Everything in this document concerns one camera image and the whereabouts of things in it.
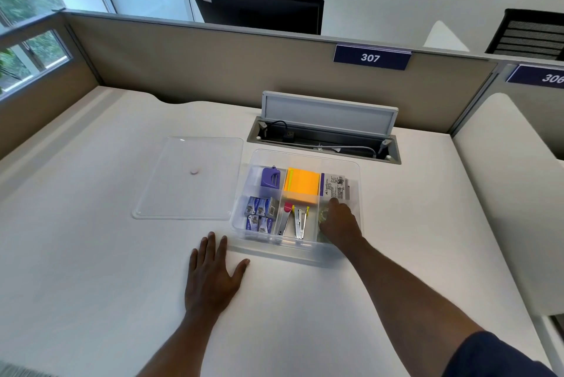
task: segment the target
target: number 307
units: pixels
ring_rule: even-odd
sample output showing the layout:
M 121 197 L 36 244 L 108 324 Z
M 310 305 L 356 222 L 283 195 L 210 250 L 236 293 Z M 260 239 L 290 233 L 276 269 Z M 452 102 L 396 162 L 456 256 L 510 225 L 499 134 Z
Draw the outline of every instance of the number 307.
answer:
M 550 83 L 564 83 L 564 76 L 554 76 L 552 74 L 548 74 L 543 81 L 548 81 Z
M 380 59 L 380 55 L 369 55 L 367 53 L 363 53 L 362 58 L 360 60 L 367 60 L 368 62 L 376 62 L 378 59 Z

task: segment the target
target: purple staple remover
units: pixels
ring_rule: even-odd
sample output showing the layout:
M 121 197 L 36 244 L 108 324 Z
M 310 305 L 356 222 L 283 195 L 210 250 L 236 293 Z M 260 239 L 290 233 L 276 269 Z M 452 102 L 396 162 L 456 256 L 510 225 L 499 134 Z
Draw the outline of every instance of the purple staple remover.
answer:
M 265 167 L 262 170 L 261 187 L 280 189 L 280 171 L 273 167 Z

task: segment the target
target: plastic lid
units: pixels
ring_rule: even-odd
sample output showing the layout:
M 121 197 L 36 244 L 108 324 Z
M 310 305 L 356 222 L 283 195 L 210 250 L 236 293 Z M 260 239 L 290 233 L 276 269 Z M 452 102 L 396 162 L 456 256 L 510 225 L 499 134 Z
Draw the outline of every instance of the plastic lid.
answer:
M 242 151 L 241 138 L 167 138 L 133 217 L 228 220 Z

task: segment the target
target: hand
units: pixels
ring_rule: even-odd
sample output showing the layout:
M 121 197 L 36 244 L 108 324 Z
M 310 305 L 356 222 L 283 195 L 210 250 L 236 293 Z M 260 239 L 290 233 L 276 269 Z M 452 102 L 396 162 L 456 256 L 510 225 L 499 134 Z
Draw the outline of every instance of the hand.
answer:
M 184 292 L 186 316 L 189 318 L 208 317 L 217 319 L 239 290 L 241 280 L 250 259 L 242 260 L 233 276 L 225 267 L 227 237 L 223 236 L 215 252 L 215 233 L 200 242 L 200 250 L 192 250 L 188 268 L 188 281 Z
M 350 208 L 335 198 L 329 201 L 327 220 L 319 225 L 319 229 L 344 254 L 362 240 L 362 232 Z

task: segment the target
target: white desk surface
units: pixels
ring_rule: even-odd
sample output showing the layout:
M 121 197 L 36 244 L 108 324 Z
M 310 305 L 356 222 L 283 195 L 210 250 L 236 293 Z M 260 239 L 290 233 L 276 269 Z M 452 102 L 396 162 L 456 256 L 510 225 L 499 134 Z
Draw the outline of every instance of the white desk surface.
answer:
M 98 87 L 0 161 L 0 358 L 134 375 L 180 322 L 191 248 L 210 230 L 234 235 L 228 221 L 131 217 L 164 138 L 246 140 L 259 113 Z M 548 364 L 451 138 L 393 133 L 402 165 L 356 160 L 366 238 Z M 245 142 L 243 162 L 256 148 L 279 150 Z M 244 256 L 228 253 L 228 268 Z M 250 258 L 202 376 L 407 376 L 348 262 Z

